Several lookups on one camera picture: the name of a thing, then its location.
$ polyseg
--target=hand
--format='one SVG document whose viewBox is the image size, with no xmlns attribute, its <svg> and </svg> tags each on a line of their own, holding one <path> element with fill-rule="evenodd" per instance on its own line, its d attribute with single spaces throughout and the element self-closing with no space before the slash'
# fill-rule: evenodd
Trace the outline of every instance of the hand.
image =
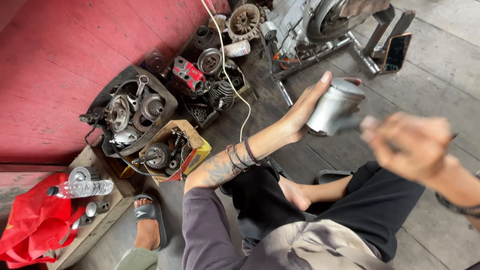
<svg viewBox="0 0 480 270">
<path fill-rule="evenodd" d="M 383 122 L 367 116 L 360 127 L 380 166 L 408 180 L 430 186 L 438 174 L 459 164 L 447 155 L 452 134 L 446 118 L 397 112 Z"/>
<path fill-rule="evenodd" d="M 360 85 L 361 80 L 357 78 L 343 78 L 355 85 Z M 286 134 L 288 143 L 299 141 L 310 130 L 305 123 L 310 118 L 318 99 L 328 90 L 332 83 L 332 73 L 324 73 L 320 81 L 314 86 L 309 86 L 303 91 L 300 98 L 290 110 L 278 121 L 280 132 Z"/>
</svg>

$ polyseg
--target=yellow box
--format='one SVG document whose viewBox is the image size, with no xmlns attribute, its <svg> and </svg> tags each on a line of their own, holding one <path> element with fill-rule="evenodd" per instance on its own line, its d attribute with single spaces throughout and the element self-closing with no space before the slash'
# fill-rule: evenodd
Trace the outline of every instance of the yellow box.
<svg viewBox="0 0 480 270">
<path fill-rule="evenodd" d="M 181 171 L 188 175 L 191 173 L 212 151 L 212 147 L 205 141 L 200 134 L 193 128 L 193 126 L 187 120 L 171 120 L 168 122 L 140 151 L 139 156 L 145 156 L 147 149 L 154 143 L 167 143 L 170 139 L 175 139 L 172 134 L 173 128 L 179 128 L 187 135 L 189 145 L 193 148 L 191 153 L 185 159 L 184 163 L 180 166 Z M 165 176 L 152 176 L 157 184 L 164 181 L 174 181 L 181 179 L 180 171 L 176 171 L 173 175 L 168 176 L 164 170 L 157 170 L 145 166 L 151 174 L 164 174 Z"/>
</svg>

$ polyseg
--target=white cable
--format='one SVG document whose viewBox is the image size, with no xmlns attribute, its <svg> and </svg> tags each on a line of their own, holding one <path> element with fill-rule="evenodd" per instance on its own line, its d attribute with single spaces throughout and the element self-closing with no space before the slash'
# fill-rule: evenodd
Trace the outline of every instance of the white cable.
<svg viewBox="0 0 480 270">
<path fill-rule="evenodd" d="M 208 9 L 207 7 L 207 4 L 205 4 L 205 1 L 202 0 L 202 3 L 204 4 L 204 7 L 205 9 L 207 10 L 208 14 L 210 15 L 210 17 L 212 18 L 212 21 L 214 22 L 215 26 L 216 26 L 216 29 L 218 30 L 218 34 L 220 36 L 220 44 L 222 45 L 222 61 L 223 61 L 223 72 L 225 73 L 225 76 L 227 76 L 227 79 L 228 79 L 228 82 L 230 83 L 230 86 L 232 87 L 233 91 L 235 92 L 235 94 L 243 101 L 245 102 L 245 104 L 247 104 L 248 106 L 248 115 L 247 115 L 247 118 L 245 119 L 245 121 L 243 122 L 243 125 L 241 125 L 241 129 L 240 129 L 240 142 L 241 142 L 241 137 L 242 137 L 242 133 L 243 133 L 243 127 L 245 126 L 245 124 L 247 123 L 248 119 L 250 118 L 250 113 L 252 112 L 252 108 L 250 107 L 250 104 L 248 104 L 248 102 L 242 98 L 242 96 L 239 95 L 239 93 L 237 92 L 237 90 L 235 89 L 235 87 L 233 87 L 233 83 L 232 81 L 230 80 L 230 76 L 228 75 L 227 71 L 225 70 L 225 49 L 223 47 L 223 40 L 222 40 L 222 32 L 220 31 L 220 27 L 218 27 L 218 24 L 216 23 L 216 20 L 215 20 L 215 17 L 212 15 L 212 13 L 210 12 L 210 10 Z"/>
</svg>

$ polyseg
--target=red engine part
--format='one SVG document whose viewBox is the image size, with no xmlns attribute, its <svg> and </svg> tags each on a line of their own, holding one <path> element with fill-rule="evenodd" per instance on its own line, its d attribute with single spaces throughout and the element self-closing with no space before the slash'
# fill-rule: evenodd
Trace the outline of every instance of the red engine part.
<svg viewBox="0 0 480 270">
<path fill-rule="evenodd" d="M 200 91 L 206 82 L 205 76 L 181 56 L 175 57 L 172 72 L 194 91 Z"/>
</svg>

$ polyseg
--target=bare foot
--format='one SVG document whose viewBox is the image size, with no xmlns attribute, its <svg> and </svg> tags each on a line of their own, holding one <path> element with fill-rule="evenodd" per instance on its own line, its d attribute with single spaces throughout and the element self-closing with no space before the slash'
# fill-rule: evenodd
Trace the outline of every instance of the bare foot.
<svg viewBox="0 0 480 270">
<path fill-rule="evenodd" d="M 278 184 L 280 185 L 285 198 L 296 205 L 300 210 L 305 211 L 310 204 L 312 204 L 312 201 L 306 196 L 299 184 L 290 181 L 282 175 L 280 175 L 280 181 L 278 181 Z"/>
<path fill-rule="evenodd" d="M 135 208 L 142 205 L 152 203 L 151 200 L 141 198 L 133 204 Z M 134 247 L 143 247 L 148 250 L 157 249 L 160 246 L 160 230 L 158 229 L 158 221 L 153 219 L 141 220 L 137 222 L 137 238 Z"/>
</svg>

